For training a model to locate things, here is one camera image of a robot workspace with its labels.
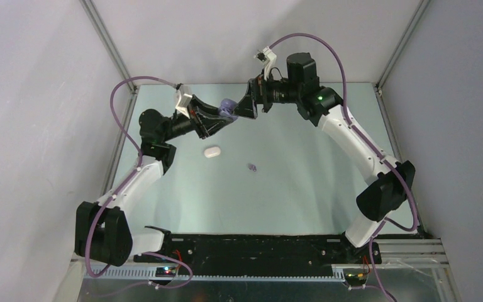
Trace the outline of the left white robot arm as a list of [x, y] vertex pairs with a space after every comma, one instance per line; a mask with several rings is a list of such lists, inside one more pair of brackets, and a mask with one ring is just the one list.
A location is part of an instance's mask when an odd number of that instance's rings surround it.
[[76, 211], [74, 252], [111, 266], [122, 266], [131, 255], [149, 252], [159, 262], [173, 256], [170, 232], [154, 226], [131, 228], [129, 220], [148, 188], [173, 164], [176, 147], [169, 140], [195, 132], [205, 139], [236, 120], [237, 102], [224, 99], [219, 107], [189, 100], [186, 113], [164, 116], [147, 109], [139, 117], [142, 139], [134, 167], [96, 202], [82, 202]]

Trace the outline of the white earbud charging case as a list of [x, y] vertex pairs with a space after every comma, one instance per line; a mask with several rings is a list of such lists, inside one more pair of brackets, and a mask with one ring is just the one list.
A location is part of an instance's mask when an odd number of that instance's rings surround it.
[[212, 146], [205, 148], [203, 151], [203, 155], [207, 159], [211, 159], [213, 157], [217, 157], [221, 154], [221, 148], [219, 146]]

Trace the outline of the blue round disc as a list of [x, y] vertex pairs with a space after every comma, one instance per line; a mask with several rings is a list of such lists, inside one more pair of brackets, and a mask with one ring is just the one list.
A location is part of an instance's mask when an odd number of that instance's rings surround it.
[[238, 117], [233, 114], [233, 110], [237, 107], [238, 103], [232, 99], [225, 98], [221, 101], [218, 108], [218, 114], [225, 118], [230, 118], [232, 121], [236, 121]]

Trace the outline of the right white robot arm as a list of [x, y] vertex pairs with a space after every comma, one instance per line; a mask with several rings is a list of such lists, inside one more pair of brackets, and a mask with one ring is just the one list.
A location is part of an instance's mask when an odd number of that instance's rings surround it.
[[366, 254], [365, 245], [373, 238], [388, 214], [409, 199], [415, 168], [400, 162], [376, 145], [345, 106], [344, 97], [320, 84], [316, 62], [309, 53], [287, 58], [287, 77], [275, 80], [272, 69], [277, 59], [269, 48], [256, 54], [263, 69], [248, 81], [246, 94], [233, 114], [255, 119], [257, 105], [268, 112], [273, 104], [295, 104], [304, 120], [322, 130], [351, 158], [367, 188], [357, 198], [360, 214], [346, 229], [341, 256], [356, 263]]

